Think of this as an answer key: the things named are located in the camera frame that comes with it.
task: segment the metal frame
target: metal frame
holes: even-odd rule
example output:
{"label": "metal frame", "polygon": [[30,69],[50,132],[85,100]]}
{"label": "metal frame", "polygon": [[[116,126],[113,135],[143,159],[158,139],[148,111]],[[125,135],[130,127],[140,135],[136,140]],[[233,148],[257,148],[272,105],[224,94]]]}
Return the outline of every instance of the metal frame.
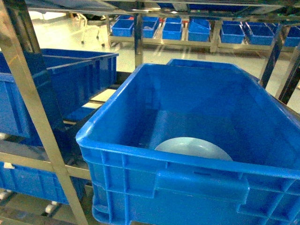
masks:
{"label": "metal frame", "polygon": [[[143,62],[143,44],[152,45],[186,45],[186,46],[199,46],[210,48],[211,52],[215,52],[218,48],[233,48],[240,50],[270,50],[270,58],[266,60],[265,70],[262,71],[262,85],[265,87],[267,85],[268,79],[271,76],[271,72],[275,66],[280,50],[290,51],[292,48],[282,47],[284,43],[284,38],[288,32],[288,27],[284,25],[297,24],[300,21],[300,16],[296,15],[289,17],[289,15],[277,15],[273,14],[274,10],[281,9],[285,5],[277,0],[269,0],[268,4],[262,4],[259,0],[228,0],[226,3],[222,0],[141,0],[136,2],[135,0],[117,0],[117,2],[131,2],[135,5],[134,8],[128,9],[128,7],[116,7],[114,2],[108,0],[97,0],[101,4],[105,2],[103,8],[97,9],[70,9],[70,8],[59,8],[53,7],[45,9],[44,11],[55,11],[55,12],[66,12],[66,11],[76,11],[78,13],[95,13],[95,14],[131,14],[135,16],[135,34],[134,38],[119,38],[111,36],[110,24],[107,17],[107,32],[110,41],[124,41],[124,42],[134,42],[135,43],[135,66],[138,66]],[[159,9],[154,6],[157,2],[162,3],[172,3],[175,9]],[[294,1],[291,7],[299,8],[300,1]],[[188,4],[212,4],[212,5],[227,5],[227,6],[248,6],[245,10],[240,12],[207,12],[207,11],[195,11],[190,10]],[[75,189],[70,180],[70,176],[89,179],[90,173],[86,163],[81,165],[65,165],[62,156],[60,154],[59,146],[56,142],[54,133],[52,131],[51,123],[47,118],[47,112],[43,107],[43,100],[39,97],[38,89],[33,80],[33,76],[38,73],[47,73],[45,66],[40,70],[36,71],[35,66],[29,64],[30,57],[33,54],[40,55],[37,60],[40,61],[41,65],[44,65],[43,58],[40,54],[40,48],[38,41],[31,23],[28,10],[24,0],[13,1],[13,0],[0,0],[0,13],[1,13],[1,23],[0,23],[0,47],[4,53],[4,56],[8,62],[10,70],[14,76],[16,84],[20,90],[20,93],[24,99],[26,107],[30,113],[32,121],[37,129],[37,132],[42,140],[43,146],[47,153],[48,159],[40,160],[38,158],[32,158],[26,156],[26,154],[19,155],[12,154],[9,150],[16,148],[26,148],[24,145],[18,145],[18,143],[6,142],[5,147],[0,147],[0,159],[1,161],[28,166],[32,168],[42,169],[50,172],[55,172],[59,178],[59,181],[65,191],[68,201],[72,211],[77,219],[79,225],[90,224],[86,215],[84,214],[84,209],[81,206],[79,199],[76,197]],[[207,43],[203,42],[189,42],[186,39],[181,41],[171,41],[162,40],[161,38],[142,38],[142,15],[150,16],[198,16],[202,18],[209,18],[215,20],[213,23],[213,32],[210,37],[211,41]],[[219,41],[219,31],[221,29],[222,20],[236,20],[236,21],[266,21],[266,22],[281,22],[282,26],[276,33],[273,45],[269,46],[250,46],[250,45],[232,45],[232,44],[222,44]],[[287,71],[289,78],[298,78],[298,66],[299,66],[299,48],[294,52],[293,60]],[[127,74],[122,75],[119,79],[120,82],[127,76]],[[289,90],[290,85],[286,83],[284,90]],[[53,103],[53,107],[58,108],[57,103]],[[62,125],[61,115],[57,114],[57,119]],[[72,134],[76,132],[76,128],[71,130]],[[0,218],[9,217],[8,214],[2,213],[0,209]]]}

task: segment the blue plastic crate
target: blue plastic crate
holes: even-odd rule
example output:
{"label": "blue plastic crate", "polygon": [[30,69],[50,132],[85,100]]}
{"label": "blue plastic crate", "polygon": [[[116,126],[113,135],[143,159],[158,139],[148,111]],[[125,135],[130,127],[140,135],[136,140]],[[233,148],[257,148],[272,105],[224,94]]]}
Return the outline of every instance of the blue plastic crate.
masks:
{"label": "blue plastic crate", "polygon": [[[33,169],[20,165],[13,165],[14,169],[4,168],[0,162],[0,188],[38,198],[68,204],[66,195],[55,173]],[[84,194],[86,180],[71,177],[78,198]]]}
{"label": "blue plastic crate", "polygon": [[[34,81],[38,89],[39,85],[48,85],[49,90],[53,87],[62,115],[68,115],[88,102],[90,97],[88,80],[92,74],[92,61],[50,56],[44,57],[44,61],[51,83],[44,82],[45,74],[35,76]],[[47,91],[42,94],[43,105],[49,108],[51,105],[49,102],[56,99],[50,99]],[[36,133],[2,53],[0,53],[0,105],[0,132],[23,137],[31,137]],[[50,121],[54,119],[50,114],[48,117]]]}
{"label": "blue plastic crate", "polygon": [[133,20],[118,20],[112,26],[112,35],[120,37],[131,37],[133,26]]}
{"label": "blue plastic crate", "polygon": [[210,23],[207,20],[191,20],[188,27],[189,41],[208,41],[210,37]]}
{"label": "blue plastic crate", "polygon": [[90,97],[116,83],[117,56],[112,52],[90,52],[62,49],[42,49],[43,55],[62,56],[81,60],[91,60],[93,73],[89,75]]}
{"label": "blue plastic crate", "polygon": [[182,23],[181,18],[166,18],[166,23]]}
{"label": "blue plastic crate", "polygon": [[181,34],[181,23],[165,23],[163,28],[163,39],[181,40]]}
{"label": "blue plastic crate", "polygon": [[298,27],[292,27],[289,34],[285,39],[285,46],[296,47],[300,42],[300,29]]}
{"label": "blue plastic crate", "polygon": [[245,34],[251,45],[271,45],[274,33],[268,26],[248,26]]}
{"label": "blue plastic crate", "polygon": [[143,16],[142,20],[143,20],[143,22],[146,22],[146,21],[156,22],[155,29],[157,29],[159,26],[159,17]]}
{"label": "blue plastic crate", "polygon": [[153,38],[155,30],[156,30],[157,22],[144,21],[143,22],[143,37],[144,38]]}
{"label": "blue plastic crate", "polygon": [[221,42],[241,44],[244,40],[245,33],[241,25],[222,25],[220,30]]}
{"label": "blue plastic crate", "polygon": [[241,22],[238,21],[223,21],[224,25],[242,25]]}
{"label": "blue plastic crate", "polygon": [[[233,161],[154,150],[182,136]],[[247,72],[153,64],[139,66],[76,136],[93,215],[114,225],[291,224],[299,139],[299,122]]]}

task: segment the floor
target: floor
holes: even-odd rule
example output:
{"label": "floor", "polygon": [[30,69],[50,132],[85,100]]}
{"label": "floor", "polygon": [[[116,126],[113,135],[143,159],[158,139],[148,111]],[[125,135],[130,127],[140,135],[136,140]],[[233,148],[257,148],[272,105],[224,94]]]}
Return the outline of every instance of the floor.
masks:
{"label": "floor", "polygon": [[[81,44],[81,27],[78,21],[72,19],[63,19],[52,23],[34,20],[34,28],[38,37],[41,48],[60,48],[71,50],[101,51],[119,53],[117,58],[117,70],[132,72],[135,69],[134,45],[130,43],[116,44],[111,48],[107,43],[106,27],[101,27],[102,40],[96,39],[97,29],[89,27],[86,32],[85,44]],[[209,53],[204,49],[191,47],[169,47],[169,46],[146,46],[144,49],[144,62],[166,64],[170,59],[190,59],[190,60],[207,60],[214,62],[233,63],[252,75],[258,77],[265,60],[265,52],[227,52]],[[282,75],[289,65],[290,53],[282,53],[277,65],[274,69],[272,77],[267,87],[267,91],[275,95]],[[113,93],[113,90],[103,92],[95,97],[96,100],[105,101]],[[296,90],[288,104],[293,110],[300,113],[300,90]],[[9,203],[9,206],[16,209],[32,209],[33,213],[41,214],[44,209],[39,205],[47,205],[49,201],[32,198],[28,201],[28,197],[18,195]],[[75,218],[69,206],[62,206],[54,218],[75,222]]]}

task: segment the metal shelf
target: metal shelf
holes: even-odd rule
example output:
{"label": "metal shelf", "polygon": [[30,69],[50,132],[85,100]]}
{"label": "metal shelf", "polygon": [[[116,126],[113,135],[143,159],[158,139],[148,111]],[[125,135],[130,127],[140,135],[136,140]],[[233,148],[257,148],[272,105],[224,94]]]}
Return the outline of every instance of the metal shelf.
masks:
{"label": "metal shelf", "polygon": [[[197,48],[209,48],[213,49],[214,52],[217,49],[234,49],[234,50],[243,50],[243,51],[269,51],[271,46],[269,45],[249,45],[246,41],[243,41],[242,44],[228,44],[228,43],[221,43],[219,37],[219,31],[217,30],[217,37],[213,37],[213,31],[210,34],[210,41],[208,42],[200,42],[200,41],[189,41],[188,40],[188,27],[183,24],[182,29],[182,36],[181,40],[168,40],[162,39],[162,31],[164,28],[164,23],[160,23],[158,26],[153,38],[143,38],[143,44],[145,45],[177,45],[177,46],[186,46],[186,47],[197,47]],[[109,46],[113,42],[115,43],[122,43],[122,42],[134,42],[134,37],[118,37],[113,36],[112,33],[108,35],[108,43]],[[283,47],[281,51],[292,53],[294,47]]]}

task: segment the crate handle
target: crate handle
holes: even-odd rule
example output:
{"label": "crate handle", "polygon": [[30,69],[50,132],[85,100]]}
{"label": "crate handle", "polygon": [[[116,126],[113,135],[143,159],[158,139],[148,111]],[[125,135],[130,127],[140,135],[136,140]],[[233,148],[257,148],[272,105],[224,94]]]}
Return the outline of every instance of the crate handle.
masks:
{"label": "crate handle", "polygon": [[182,195],[209,198],[224,202],[246,204],[249,184],[246,178],[239,180],[226,175],[180,173],[158,171],[156,190],[169,190]]}

